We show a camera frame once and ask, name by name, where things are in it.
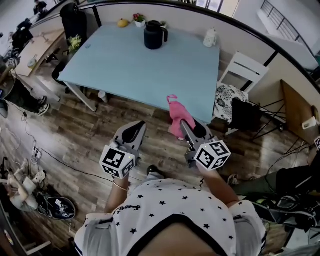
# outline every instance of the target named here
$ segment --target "white star-print shirt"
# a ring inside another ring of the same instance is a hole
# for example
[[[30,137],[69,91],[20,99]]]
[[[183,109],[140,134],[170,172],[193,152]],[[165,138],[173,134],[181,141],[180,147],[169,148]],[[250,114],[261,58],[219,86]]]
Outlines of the white star-print shirt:
[[[249,201],[228,208],[211,193],[175,179],[137,187],[112,214],[88,214],[75,236],[83,256],[131,256],[161,231],[185,224],[220,256],[257,256],[266,229]]]

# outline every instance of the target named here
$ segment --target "light blue table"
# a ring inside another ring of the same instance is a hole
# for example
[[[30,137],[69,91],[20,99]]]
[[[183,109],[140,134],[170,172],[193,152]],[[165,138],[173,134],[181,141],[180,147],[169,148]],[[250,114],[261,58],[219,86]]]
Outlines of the light blue table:
[[[157,50],[144,44],[144,29],[133,24],[100,27],[79,49],[59,80],[93,111],[78,86],[169,110],[174,94],[190,114],[205,123],[213,115],[220,49],[207,48],[203,38],[169,29],[168,42]]]

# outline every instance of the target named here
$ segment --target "wooden floor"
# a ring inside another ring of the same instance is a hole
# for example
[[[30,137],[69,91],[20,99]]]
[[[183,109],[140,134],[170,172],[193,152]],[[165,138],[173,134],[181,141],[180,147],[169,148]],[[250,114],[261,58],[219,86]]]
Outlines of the wooden floor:
[[[36,236],[39,242],[50,240],[55,246],[62,247],[82,226],[86,214],[103,212],[111,191],[112,178],[102,171],[99,159],[104,146],[109,143],[117,129],[129,122],[143,120],[147,124],[140,148],[141,160],[130,172],[131,189],[146,177],[149,165],[157,165],[170,178],[184,180],[194,186],[200,184],[202,178],[199,173],[188,169],[184,158],[187,143],[168,133],[170,116],[167,111],[116,96],[104,103],[99,101],[97,92],[93,92],[90,98],[99,102],[97,111],[93,112],[72,93],[64,94],[63,86],[55,84],[52,89],[61,95],[61,101],[56,102],[49,98],[51,108],[44,116],[38,117],[28,112],[26,123],[22,121],[22,112],[13,105],[9,105],[8,119],[0,116],[1,159],[7,156],[11,167],[16,169],[19,165],[14,161],[22,163],[23,158],[30,161],[33,145],[36,143],[38,148],[45,149],[65,164],[101,178],[77,172],[42,152],[39,168],[47,173],[45,182],[53,185],[62,196],[73,200],[77,215],[68,222],[51,220],[37,213],[25,213],[24,218],[29,222],[30,233]],[[44,91],[35,86],[32,94],[39,97]],[[287,131],[276,131],[250,142],[253,134],[249,132],[238,131],[224,138],[225,127],[221,121],[215,120],[210,128],[214,135],[225,141],[232,153],[221,173],[237,173],[242,180],[247,180],[252,175],[265,175],[270,166],[282,157],[297,139]],[[26,131],[34,136],[36,142]],[[271,171],[306,165],[307,153],[305,150],[298,156],[290,155],[277,163]],[[36,173],[37,165],[30,165],[32,172]],[[282,226],[276,225],[275,229],[272,226],[265,252],[279,250],[286,237]]]

